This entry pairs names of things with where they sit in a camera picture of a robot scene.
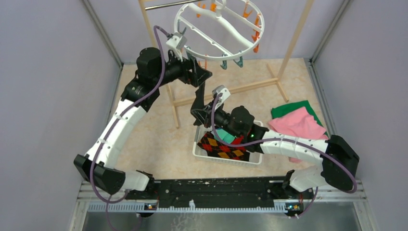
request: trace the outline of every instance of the pink towel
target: pink towel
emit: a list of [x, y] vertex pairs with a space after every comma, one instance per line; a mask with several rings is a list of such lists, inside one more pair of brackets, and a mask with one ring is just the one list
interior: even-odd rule
[[[305, 139], [328, 140], [324, 135], [326, 129], [315, 121], [305, 107], [301, 107], [283, 117], [269, 121], [272, 130], [279, 133]], [[289, 157], [289, 161], [299, 163], [301, 160]]]

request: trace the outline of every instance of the red and black argyle fabric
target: red and black argyle fabric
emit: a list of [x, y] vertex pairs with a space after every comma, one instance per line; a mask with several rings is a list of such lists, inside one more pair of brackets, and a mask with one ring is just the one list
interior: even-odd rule
[[[242, 140], [243, 137], [236, 138], [231, 144], [240, 144]], [[206, 150], [211, 157], [249, 161], [250, 153], [244, 147], [233, 148], [223, 145], [211, 132], [205, 133], [197, 145]]]

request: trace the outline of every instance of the white wall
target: white wall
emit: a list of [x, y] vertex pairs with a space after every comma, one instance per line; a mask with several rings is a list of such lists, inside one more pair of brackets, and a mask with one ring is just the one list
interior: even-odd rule
[[0, 230], [66, 230], [119, 68], [79, 0], [0, 3]]
[[[147, 2], [146, 6], [174, 1], [176, 0], [154, 0]], [[91, 0], [90, 2], [123, 62], [135, 62], [140, 50], [151, 46], [137, 0]], [[252, 2], [262, 11], [266, 21], [266, 30], [260, 43], [259, 52], [245, 55], [245, 58], [283, 58], [306, 0], [253, 0]], [[343, 0], [315, 0], [293, 52], [293, 57], [311, 57], [313, 55], [342, 2]], [[206, 3], [208, 9], [210, 1], [205, 0], [202, 3]], [[227, 4], [236, 12], [243, 11], [242, 1], [228, 0]], [[151, 26], [159, 25], [167, 31], [173, 32], [174, 17], [180, 7], [173, 6], [148, 11]], [[212, 33], [208, 27], [210, 23], [205, 23], [203, 16], [196, 18], [192, 15], [189, 19], [197, 28], [207, 31], [208, 35], [215, 38], [216, 41], [228, 41], [228, 45], [232, 48], [238, 45], [234, 39], [226, 36], [226, 33], [219, 27], [214, 27], [215, 31]], [[251, 15], [249, 19], [255, 21], [255, 14]], [[249, 29], [246, 37], [251, 39], [252, 34], [252, 29]], [[202, 44], [206, 42], [198, 39], [199, 37], [195, 33], [187, 32], [186, 37], [189, 41], [194, 41], [194, 43], [188, 43], [189, 46], [203, 53], [209, 52], [210, 46], [203, 46]]]
[[407, 230], [408, 1], [356, 0], [317, 62], [381, 230]]

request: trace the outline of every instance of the beige tabletop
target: beige tabletop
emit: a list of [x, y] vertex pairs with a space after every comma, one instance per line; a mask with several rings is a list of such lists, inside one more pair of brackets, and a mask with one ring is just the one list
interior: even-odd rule
[[[213, 76], [206, 83], [206, 92], [211, 92], [218, 85], [230, 88], [270, 78], [266, 64], [269, 63], [277, 73], [281, 62], [280, 59], [245, 60], [243, 68], [232, 63], [227, 70], [221, 69], [219, 63], [208, 62], [208, 70], [213, 72]], [[124, 86], [133, 79], [135, 70], [135, 65], [124, 66], [117, 99]], [[281, 81], [289, 102], [309, 100], [325, 125], [303, 59], [291, 59]], [[171, 87], [175, 98], [193, 96], [196, 90], [179, 81], [171, 83]], [[262, 121], [267, 126], [267, 122], [271, 120], [271, 108], [282, 104], [285, 104], [282, 96], [277, 87], [272, 85], [231, 95], [225, 102], [224, 110], [230, 112], [234, 107], [244, 105], [255, 116], [255, 120]], [[195, 119], [190, 115], [190, 107], [186, 105], [177, 108], [180, 128], [176, 129], [166, 89], [161, 87], [160, 97], [134, 128], [116, 168], [124, 171], [142, 170], [153, 174], [156, 179], [188, 179], [281, 176], [291, 169], [310, 166], [306, 162], [291, 163], [287, 157], [277, 154], [265, 154], [262, 163], [254, 168], [197, 160], [192, 155], [196, 127], [193, 125]]]

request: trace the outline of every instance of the wooden stand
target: wooden stand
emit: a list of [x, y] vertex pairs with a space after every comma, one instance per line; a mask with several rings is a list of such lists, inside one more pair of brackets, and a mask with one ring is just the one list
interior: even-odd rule
[[[144, 18], [144, 21], [146, 23], [146, 28], [149, 32], [149, 37], [150, 40], [152, 42], [152, 45], [157, 47], [156, 44], [156, 40], [154, 38], [154, 34], [153, 34], [153, 29], [150, 26], [150, 21], [149, 21], [149, 17], [147, 16], [146, 10], [145, 10], [145, 5], [144, 3], [147, 1], [154, 1], [154, 0], [139, 0], [139, 5], [140, 5], [140, 9]], [[300, 33], [302, 32], [303, 26], [305, 25], [307, 16], [309, 15], [310, 9], [313, 5], [314, 0], [307, 0], [306, 5], [303, 9], [302, 15], [300, 16], [299, 22], [297, 23], [296, 29], [294, 31], [294, 34], [292, 36], [291, 42], [289, 43], [289, 47], [288, 50], [286, 51], [285, 57], [283, 58], [283, 63], [281, 65], [281, 67], [279, 68], [279, 72], [278, 75], [275, 76], [272, 72], [272, 67], [267, 64], [267, 68], [268, 71], [270, 72], [271, 75], [271, 79], [267, 79], [267, 80], [262, 80], [262, 81], [258, 81], [258, 82], [254, 82], [254, 83], [250, 83], [250, 84], [245, 84], [239, 87], [234, 87], [234, 88], [229, 88], [231, 94], [235, 94], [235, 93], [239, 93], [239, 92], [244, 92], [244, 91], [248, 91], [248, 90], [253, 90], [253, 89], [257, 89], [257, 88], [262, 88], [262, 87], [266, 87], [266, 86], [270, 86], [270, 85], [276, 85], [278, 87], [278, 90], [280, 92], [280, 94], [283, 97], [283, 100], [285, 100], [285, 102], [289, 101], [289, 98], [285, 92], [285, 90], [282, 87], [282, 83], [281, 83], [281, 78], [283, 76], [283, 73], [286, 69], [286, 66], [288, 64], [288, 61], [292, 55], [292, 52], [294, 50], [294, 47], [297, 43], [297, 40], [300, 36]], [[173, 97], [173, 92], [171, 90], [171, 87], [169, 84], [166, 84], [166, 88], [167, 88], [167, 93], [168, 93], [168, 97], [170, 99], [170, 105], [172, 107], [172, 111], [173, 111], [173, 117], [174, 117], [174, 123], [176, 125], [176, 128], [179, 128], [179, 118], [177, 116], [177, 112], [176, 112], [176, 107], [180, 107], [183, 105], [188, 105], [191, 104], [194, 99], [195, 96], [192, 97], [187, 97], [184, 99], [178, 99], [175, 100]], [[207, 94], [204, 96], [204, 100], [210, 100], [212, 99], [213, 96], [211, 94]]]

